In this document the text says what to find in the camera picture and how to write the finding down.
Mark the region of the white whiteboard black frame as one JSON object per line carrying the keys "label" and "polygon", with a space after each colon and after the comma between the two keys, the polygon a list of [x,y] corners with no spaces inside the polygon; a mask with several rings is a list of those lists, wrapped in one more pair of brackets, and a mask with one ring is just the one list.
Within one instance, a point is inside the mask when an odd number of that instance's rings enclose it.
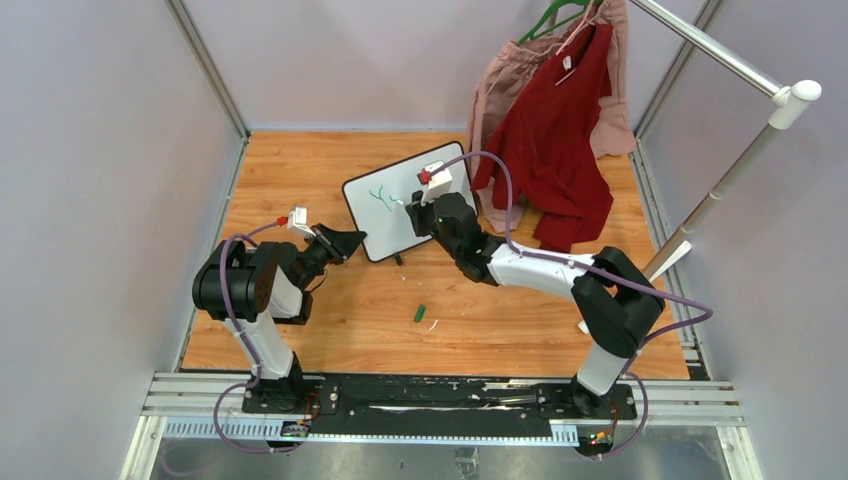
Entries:
{"label": "white whiteboard black frame", "polygon": [[417,174],[437,161],[444,163],[464,153],[462,145],[453,141],[421,152],[407,159],[372,170],[342,184],[342,193],[357,230],[367,233],[363,248],[373,263],[390,259],[431,240],[413,233],[405,207],[412,193],[423,187]]}

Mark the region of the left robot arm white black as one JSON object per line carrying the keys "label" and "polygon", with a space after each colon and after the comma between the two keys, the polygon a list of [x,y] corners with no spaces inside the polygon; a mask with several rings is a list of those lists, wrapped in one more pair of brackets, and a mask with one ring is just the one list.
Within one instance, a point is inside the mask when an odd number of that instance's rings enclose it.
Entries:
{"label": "left robot arm white black", "polygon": [[363,231],[312,228],[305,249],[290,242],[257,243],[236,234],[221,242],[192,283],[195,307],[221,322],[251,363],[242,408],[249,413],[319,412],[321,397],[307,384],[295,351],[282,339],[283,324],[308,322],[310,284],[330,265],[345,263],[363,245]]}

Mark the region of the green marker cap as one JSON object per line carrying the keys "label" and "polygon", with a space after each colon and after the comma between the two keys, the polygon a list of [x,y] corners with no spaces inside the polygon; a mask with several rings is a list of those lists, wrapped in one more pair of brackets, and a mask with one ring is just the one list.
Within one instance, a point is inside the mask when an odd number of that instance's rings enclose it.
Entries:
{"label": "green marker cap", "polygon": [[424,304],[420,304],[416,310],[413,321],[415,323],[420,323],[426,313],[426,306]]}

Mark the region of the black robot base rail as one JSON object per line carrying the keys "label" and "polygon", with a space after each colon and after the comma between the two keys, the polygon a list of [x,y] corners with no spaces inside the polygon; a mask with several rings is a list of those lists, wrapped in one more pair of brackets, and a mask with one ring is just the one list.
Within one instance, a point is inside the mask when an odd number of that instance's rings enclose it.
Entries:
{"label": "black robot base rail", "polygon": [[634,427],[741,427],[726,382],[622,380],[593,413],[567,400],[563,379],[318,374],[306,396],[245,389],[238,374],[154,377],[142,407],[168,438],[270,442],[592,446]]}

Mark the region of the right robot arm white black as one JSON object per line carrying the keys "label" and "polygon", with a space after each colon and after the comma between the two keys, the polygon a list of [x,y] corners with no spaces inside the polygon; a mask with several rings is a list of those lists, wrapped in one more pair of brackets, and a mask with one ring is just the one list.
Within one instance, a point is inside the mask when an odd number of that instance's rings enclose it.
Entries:
{"label": "right robot arm white black", "polygon": [[429,203],[422,198],[422,192],[414,193],[405,207],[413,232],[432,237],[466,278],[553,294],[577,306],[592,344],[565,403],[589,418],[607,409],[616,380],[665,309],[641,271],[614,247],[572,255],[510,243],[483,231],[459,193]]}

